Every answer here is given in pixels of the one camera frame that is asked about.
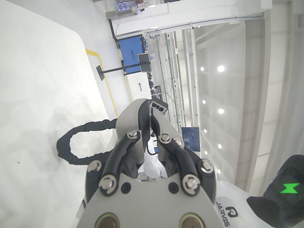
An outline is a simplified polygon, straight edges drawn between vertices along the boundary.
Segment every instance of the black hole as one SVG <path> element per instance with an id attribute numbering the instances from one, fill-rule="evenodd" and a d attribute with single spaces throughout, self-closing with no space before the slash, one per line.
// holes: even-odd
<path id="1" fill-rule="evenodd" d="M 127 194 L 127 193 L 130 192 L 130 190 L 131 190 L 131 185 L 130 185 L 130 183 L 128 183 L 128 182 L 123 183 L 123 185 L 121 186 L 121 192 L 122 192 L 123 194 Z"/>
<path id="2" fill-rule="evenodd" d="M 169 189 L 169 191 L 170 191 L 172 194 L 176 194 L 176 193 L 178 192 L 178 185 L 177 185 L 177 183 L 171 182 L 171 183 L 168 185 L 168 189 Z"/>

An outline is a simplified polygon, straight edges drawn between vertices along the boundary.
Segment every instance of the gray metal plate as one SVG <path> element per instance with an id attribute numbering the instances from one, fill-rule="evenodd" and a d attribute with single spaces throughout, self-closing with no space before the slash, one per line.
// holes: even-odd
<path id="1" fill-rule="evenodd" d="M 124 182 L 131 184 L 128 194 L 120 191 Z M 170 182 L 178 184 L 178 193 L 169 192 Z M 77 228 L 93 228 L 98 217 L 108 212 L 117 216 L 120 228 L 177 228 L 181 217 L 187 213 L 198 215 L 206 228 L 223 227 L 204 190 L 201 188 L 195 197 L 186 196 L 181 190 L 178 174 L 155 182 L 140 182 L 121 174 L 118 190 L 113 196 L 104 197 L 99 190 L 95 192 Z"/>

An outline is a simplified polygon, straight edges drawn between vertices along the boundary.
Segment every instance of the metal screw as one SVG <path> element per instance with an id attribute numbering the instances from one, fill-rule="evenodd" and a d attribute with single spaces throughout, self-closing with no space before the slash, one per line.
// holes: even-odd
<path id="1" fill-rule="evenodd" d="M 185 192 L 191 196 L 195 196 L 199 192 L 200 180 L 193 174 L 187 174 L 183 177 L 182 186 Z"/>
<path id="2" fill-rule="evenodd" d="M 182 149 L 184 148 L 185 145 L 183 144 L 183 142 L 180 139 L 175 138 L 174 141 L 179 145 L 180 148 L 182 148 Z"/>
<path id="3" fill-rule="evenodd" d="M 160 138 L 160 141 L 165 144 L 170 143 L 171 140 L 172 140 L 172 138 L 168 134 L 162 134 L 162 136 Z"/>
<path id="4" fill-rule="evenodd" d="M 213 172 L 213 165 L 208 159 L 202 159 L 203 167 L 201 167 L 201 170 L 204 173 L 210 174 Z"/>
<path id="5" fill-rule="evenodd" d="M 116 186 L 117 186 L 117 179 L 115 178 L 114 175 L 103 176 L 98 184 L 98 187 L 106 191 L 106 195 L 112 194 L 116 190 Z"/>
<path id="6" fill-rule="evenodd" d="M 129 193 L 130 190 L 131 190 L 131 184 L 129 182 L 125 182 L 125 183 L 122 184 L 122 186 L 121 186 L 121 192 L 123 194 Z"/>
<path id="7" fill-rule="evenodd" d="M 102 167 L 101 162 L 99 160 L 94 160 L 88 165 L 87 171 L 88 172 L 100 171 L 101 167 Z"/>
<path id="8" fill-rule="evenodd" d="M 136 139 L 137 131 L 132 129 L 132 130 L 128 131 L 127 136 L 129 139 Z"/>
<path id="9" fill-rule="evenodd" d="M 170 191 L 172 194 L 178 193 L 178 185 L 177 185 L 177 183 L 171 182 L 171 183 L 168 185 L 168 189 L 169 189 L 169 191 Z"/>
<path id="10" fill-rule="evenodd" d="M 168 134 L 163 134 L 161 139 L 165 142 L 168 142 L 170 140 L 170 136 Z"/>
<path id="11" fill-rule="evenodd" d="M 108 190 L 113 186 L 113 181 L 109 178 L 105 178 L 104 180 L 100 180 L 99 187 L 103 188 L 104 190 Z"/>
<path id="12" fill-rule="evenodd" d="M 196 190 L 197 187 L 198 187 L 198 183 L 197 183 L 197 181 L 194 178 L 189 178 L 186 181 L 186 184 L 187 184 L 187 187 L 190 188 L 190 189 L 192 189 L 192 190 Z"/>

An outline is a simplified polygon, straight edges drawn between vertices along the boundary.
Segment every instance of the white robot body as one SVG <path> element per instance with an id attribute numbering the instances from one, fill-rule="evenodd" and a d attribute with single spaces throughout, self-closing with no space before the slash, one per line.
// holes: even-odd
<path id="1" fill-rule="evenodd" d="M 215 209 L 223 227 L 231 228 L 272 228 L 257 217 L 247 204 L 250 195 L 239 187 L 225 181 L 216 182 Z"/>

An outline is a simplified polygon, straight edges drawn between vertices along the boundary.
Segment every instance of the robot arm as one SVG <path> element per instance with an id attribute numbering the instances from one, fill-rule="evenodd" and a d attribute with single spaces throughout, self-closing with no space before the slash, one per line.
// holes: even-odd
<path id="1" fill-rule="evenodd" d="M 135 180 L 151 130 L 168 178 Z M 208 160 L 184 147 L 180 134 L 147 100 L 136 100 L 116 122 L 118 141 L 106 161 L 87 169 L 87 207 L 77 228 L 218 227 L 215 174 Z"/>

